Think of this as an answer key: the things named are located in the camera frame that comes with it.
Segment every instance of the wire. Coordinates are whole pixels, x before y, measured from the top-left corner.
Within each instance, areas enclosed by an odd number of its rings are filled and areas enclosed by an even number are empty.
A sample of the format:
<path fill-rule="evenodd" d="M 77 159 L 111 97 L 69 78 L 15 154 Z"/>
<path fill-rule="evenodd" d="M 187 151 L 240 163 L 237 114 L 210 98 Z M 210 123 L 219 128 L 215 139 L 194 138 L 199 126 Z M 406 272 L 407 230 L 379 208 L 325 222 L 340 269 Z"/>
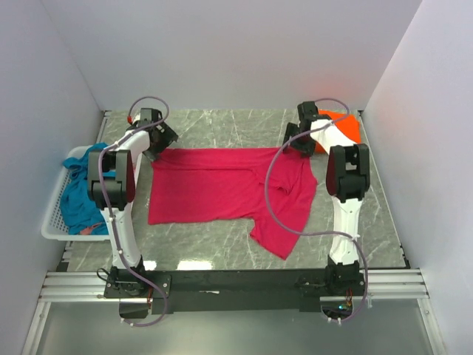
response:
<path fill-rule="evenodd" d="M 273 160 L 269 164 L 268 172 L 266 173 L 265 201 L 266 201 L 266 207 L 268 208 L 268 211 L 269 211 L 271 217 L 274 219 L 274 221 L 279 226 L 281 226 L 286 231 L 289 231 L 289 232 L 297 234 L 297 235 L 310 236 L 310 237 L 312 237 L 312 236 L 320 236 L 321 237 L 323 235 L 328 235 L 328 234 L 341 235 L 342 237 L 346 237 L 346 238 L 350 239 L 353 242 L 353 244 L 355 244 L 355 247 L 358 250 L 358 253 L 360 254 L 360 257 L 363 260 L 365 287 L 364 287 L 363 297 L 361 298 L 360 306 L 357 307 L 352 312 L 352 314 L 349 315 L 347 318 L 341 320 L 342 322 L 346 322 L 348 320 L 351 320 L 354 316 L 356 316 L 356 314 L 358 314 L 358 312 L 364 307 L 366 298 L 368 296 L 368 262 L 367 262 L 366 257 L 364 256 L 364 253 L 363 253 L 363 250 L 361 249 L 361 246 L 359 245 L 359 243 L 355 240 L 355 238 L 353 236 L 351 236 L 348 233 L 345 233 L 343 231 L 315 231 L 315 232 L 307 232 L 306 231 L 306 232 L 304 232 L 304 231 L 296 231 L 292 228 L 289 228 L 283 222 L 281 222 L 279 220 L 279 218 L 275 215 L 275 213 L 273 211 L 273 208 L 271 207 L 270 200 L 269 200 L 269 180 L 270 180 L 271 172 L 273 171 L 273 167 L 274 167 L 274 164 L 276 163 L 277 158 L 282 154 L 282 152 L 296 139 L 299 139 L 300 137 L 304 137 L 304 136 L 309 135 L 311 133 L 322 131 L 323 129 L 327 129 L 328 127 L 332 126 L 333 124 L 336 124 L 337 122 L 340 122 L 340 121 L 344 120 L 350 114 L 350 109 L 348 108 L 348 106 L 346 104 L 344 104 L 343 102 L 341 102 L 340 100 L 337 100 L 336 98 L 320 98 L 318 100 L 315 100 L 314 102 L 320 102 L 320 101 L 334 101 L 334 102 L 337 102 L 345 108 L 346 112 L 342 117 L 337 118 L 336 120 L 333 120 L 333 121 L 329 122 L 328 124 L 326 124 L 322 127 L 312 129 L 310 131 L 306 131 L 306 132 L 303 132 L 303 133 L 299 133 L 298 135 L 294 135 L 293 137 L 289 138 L 286 143 L 282 144 L 281 148 L 278 149 L 278 151 L 274 155 Z M 338 323 L 338 320 L 337 319 L 332 319 L 332 322 L 337 322 Z"/>
<path fill-rule="evenodd" d="M 102 281 L 105 281 L 106 283 L 109 282 L 107 279 L 103 278 L 103 277 L 98 273 L 99 271 L 102 271 L 103 273 L 105 273 L 105 275 L 106 275 L 107 277 L 110 276 L 110 273 L 109 273 L 107 270 L 105 270 L 104 268 L 98 268 L 97 271 L 95 272 L 95 273 L 97 274 L 97 277 L 98 277 L 99 279 L 101 279 Z"/>
<path fill-rule="evenodd" d="M 164 115 L 163 119 L 158 120 L 156 122 L 153 122 L 151 124 L 147 124 L 147 125 L 142 126 L 138 129 L 134 129 L 133 131 L 131 131 L 131 133 L 129 133 L 128 135 L 124 135 L 120 140 L 116 141 L 112 145 L 105 147 L 98 156 L 98 178 L 99 178 L 100 183 L 101 183 L 103 199 L 105 200 L 106 207 L 109 210 L 109 220 L 110 220 L 110 224 L 112 225 L 112 234 L 113 234 L 113 238 L 115 240 L 115 245 L 117 246 L 118 256 L 120 257 L 120 260 L 121 260 L 122 264 L 125 266 L 126 270 L 128 270 L 128 272 L 130 274 L 132 274 L 133 276 L 135 276 L 139 280 L 141 280 L 144 283 L 150 285 L 152 288 L 154 288 L 156 291 L 158 291 L 159 294 L 161 295 L 161 297 L 164 300 L 163 312 L 161 313 L 161 315 L 157 319 L 155 319 L 151 322 L 148 322 L 148 323 L 134 323 L 134 322 L 132 322 L 128 319 L 123 320 L 125 323 L 130 324 L 131 326 L 134 326 L 134 327 L 147 327 L 147 326 L 154 325 L 154 324 L 158 323 L 159 321 L 161 321 L 161 319 L 164 318 L 166 313 L 168 313 L 168 298 L 167 298 L 167 295 L 164 293 L 164 291 L 159 286 L 155 285 L 151 280 L 148 280 L 145 277 L 138 274 L 137 272 L 135 272 L 130 267 L 130 265 L 128 264 L 128 261 L 126 261 L 126 258 L 123 256 L 123 249 L 121 247 L 120 239 L 118 238 L 118 229 L 117 229 L 117 223 L 115 221 L 115 215 L 113 214 L 112 204 L 110 203 L 109 194 L 106 191 L 105 180 L 103 178 L 102 160 L 103 160 L 103 156 L 109 150 L 118 148 L 123 143 L 125 143 L 128 139 L 130 139 L 133 135 L 137 134 L 140 131 L 143 131 L 144 129 L 148 129 L 148 128 L 151 128 L 153 126 L 157 126 L 157 125 L 161 124 L 162 122 L 164 122 L 168 118 L 169 112 L 170 112 L 169 105 L 162 98 L 158 98 L 157 96 L 143 96 L 142 98 L 138 98 L 130 106 L 128 116 L 131 115 L 132 110 L 135 107 L 135 105 L 138 102 L 144 100 L 145 98 L 152 98 L 154 100 L 157 100 L 157 101 L 161 102 L 166 107 L 166 114 Z"/>

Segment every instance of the pink cloth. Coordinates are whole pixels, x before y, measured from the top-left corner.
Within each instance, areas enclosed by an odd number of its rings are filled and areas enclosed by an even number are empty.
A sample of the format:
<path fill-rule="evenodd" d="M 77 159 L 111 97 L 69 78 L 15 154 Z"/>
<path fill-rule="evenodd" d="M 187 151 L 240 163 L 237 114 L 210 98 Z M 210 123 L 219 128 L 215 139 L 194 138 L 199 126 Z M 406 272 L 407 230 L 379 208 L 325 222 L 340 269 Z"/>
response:
<path fill-rule="evenodd" d="M 253 239 L 282 259 L 298 235 L 285 231 L 270 216 L 264 196 L 265 176 L 277 148 L 167 149 L 154 170 L 149 224 L 191 223 L 251 218 Z M 276 216 L 302 231 L 309 218 L 317 181 L 308 158 L 288 150 L 271 173 L 269 196 Z M 198 243 L 199 236 L 189 240 Z"/>

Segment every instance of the blue towel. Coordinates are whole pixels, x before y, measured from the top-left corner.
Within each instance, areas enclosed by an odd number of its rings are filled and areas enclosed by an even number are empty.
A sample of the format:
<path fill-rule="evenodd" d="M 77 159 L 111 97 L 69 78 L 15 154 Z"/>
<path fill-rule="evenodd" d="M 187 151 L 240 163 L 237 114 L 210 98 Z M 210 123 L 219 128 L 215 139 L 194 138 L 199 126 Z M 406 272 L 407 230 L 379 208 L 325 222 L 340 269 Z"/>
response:
<path fill-rule="evenodd" d="M 94 149 L 102 150 L 105 143 L 97 143 L 88 148 L 80 159 L 67 158 L 63 165 L 70 172 L 71 182 L 66 186 L 61 197 L 61 213 L 64 224 L 69 227 L 69 234 L 79 234 L 80 231 L 101 223 L 90 234 L 108 234 L 105 221 L 100 210 L 87 195 L 87 166 L 89 152 Z"/>

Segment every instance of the marble table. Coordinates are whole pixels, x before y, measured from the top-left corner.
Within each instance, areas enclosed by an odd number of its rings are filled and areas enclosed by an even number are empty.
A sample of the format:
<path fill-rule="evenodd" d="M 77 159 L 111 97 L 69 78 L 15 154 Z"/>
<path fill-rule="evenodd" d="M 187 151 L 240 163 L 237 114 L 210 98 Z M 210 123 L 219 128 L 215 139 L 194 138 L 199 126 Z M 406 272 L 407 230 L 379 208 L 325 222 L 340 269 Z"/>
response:
<path fill-rule="evenodd" d="M 104 129 L 98 139 L 112 143 L 127 128 L 126 112 L 108 112 L 104 119 Z M 281 146 L 286 123 L 297 121 L 295 109 L 190 109 L 173 111 L 167 123 L 180 136 L 178 142 L 173 143 L 174 148 L 239 148 Z M 361 134 L 362 140 L 367 142 L 363 128 Z M 313 156 L 311 167 L 319 185 L 305 230 L 324 231 L 333 227 L 332 201 L 324 182 L 327 156 Z M 148 269 L 321 268 L 327 265 L 330 236 L 301 237 L 289 258 L 281 260 L 249 237 L 252 220 L 150 226 L 147 216 L 151 183 L 152 168 L 144 158 L 132 219 L 137 244 Z M 373 160 L 371 187 L 361 208 L 359 232 L 370 268 L 406 266 Z M 109 242 L 74 242 L 68 271 L 108 268 L 111 259 Z"/>

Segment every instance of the white plastic basket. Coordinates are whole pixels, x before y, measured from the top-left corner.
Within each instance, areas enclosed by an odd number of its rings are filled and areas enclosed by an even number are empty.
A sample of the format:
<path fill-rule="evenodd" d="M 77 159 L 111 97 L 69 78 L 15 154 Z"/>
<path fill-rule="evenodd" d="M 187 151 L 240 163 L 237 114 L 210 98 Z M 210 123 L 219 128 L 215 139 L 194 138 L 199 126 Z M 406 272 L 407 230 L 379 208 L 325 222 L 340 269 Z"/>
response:
<path fill-rule="evenodd" d="M 67 155 L 68 158 L 81 158 L 86 150 L 90 146 L 78 146 L 69 152 Z M 137 164 L 135 168 L 135 185 L 138 182 L 138 175 L 140 173 L 140 165 L 142 154 L 138 156 Z M 69 227 L 64 224 L 64 219 L 62 218 L 61 208 L 59 207 L 61 203 L 61 197 L 66 188 L 66 185 L 70 182 L 69 170 L 64 166 L 61 168 L 59 173 L 58 181 L 52 191 L 51 201 L 48 204 L 46 216 L 43 220 L 43 225 L 41 226 L 41 234 L 47 239 L 55 240 L 65 240 L 65 241 L 81 241 L 81 242 L 98 242 L 101 240 L 109 240 L 110 235 L 69 235 Z"/>

